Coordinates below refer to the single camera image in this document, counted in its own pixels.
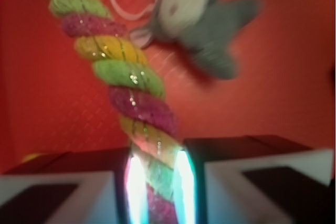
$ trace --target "yellow object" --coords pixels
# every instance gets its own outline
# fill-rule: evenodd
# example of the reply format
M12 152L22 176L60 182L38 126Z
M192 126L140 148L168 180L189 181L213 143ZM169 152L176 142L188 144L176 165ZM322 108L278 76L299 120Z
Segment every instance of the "yellow object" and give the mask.
M80 37L75 41L76 51L92 61L101 59L124 60L147 65L144 52L128 40L114 36Z
M43 155L45 155L45 153L32 153L32 154L29 154L27 156L24 156L24 158L22 159L22 163L31 161L31 160L36 159L37 157L40 157L40 156L43 156Z
M175 139L149 124L124 115L120 115L119 121L121 128L143 152L174 168L177 153L182 149Z

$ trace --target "red textured backdrop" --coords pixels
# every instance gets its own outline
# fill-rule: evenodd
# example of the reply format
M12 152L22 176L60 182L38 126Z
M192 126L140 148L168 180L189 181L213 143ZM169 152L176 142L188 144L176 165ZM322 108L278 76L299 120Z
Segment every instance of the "red textured backdrop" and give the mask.
M107 87L76 55L48 0L0 1L0 171L32 152L126 145ZM150 2L118 1L133 12ZM263 12L232 43L235 80L204 81L180 48L146 50L166 84L178 136L271 133L334 147L335 0L262 1Z

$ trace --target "gray plush toy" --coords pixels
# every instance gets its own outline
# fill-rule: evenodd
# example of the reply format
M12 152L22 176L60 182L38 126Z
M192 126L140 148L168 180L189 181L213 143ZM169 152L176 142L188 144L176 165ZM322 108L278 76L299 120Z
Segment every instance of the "gray plush toy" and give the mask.
M257 0L158 0L149 23L131 31L130 38L141 48L153 39L177 41L197 68L215 78L232 79L237 66L227 47L258 13Z

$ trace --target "twisted rainbow horn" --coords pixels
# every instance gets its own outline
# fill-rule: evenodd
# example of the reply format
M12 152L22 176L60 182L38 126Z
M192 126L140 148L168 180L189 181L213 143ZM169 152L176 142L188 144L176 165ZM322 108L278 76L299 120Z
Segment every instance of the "twisted rainbow horn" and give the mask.
M175 120L161 78L100 0L50 0L49 9L75 37L79 55L92 61L96 76L109 85L121 127L145 169L151 223L176 223L172 178L181 146L173 137Z

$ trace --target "bright light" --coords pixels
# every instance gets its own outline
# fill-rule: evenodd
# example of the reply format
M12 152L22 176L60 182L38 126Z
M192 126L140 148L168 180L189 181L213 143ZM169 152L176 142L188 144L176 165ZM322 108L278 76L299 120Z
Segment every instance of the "bright light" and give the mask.
M131 158L126 189L131 224L147 224L149 221L145 173L138 157Z
M180 151L177 154L173 183L178 222L195 224L195 181L189 158L185 151Z

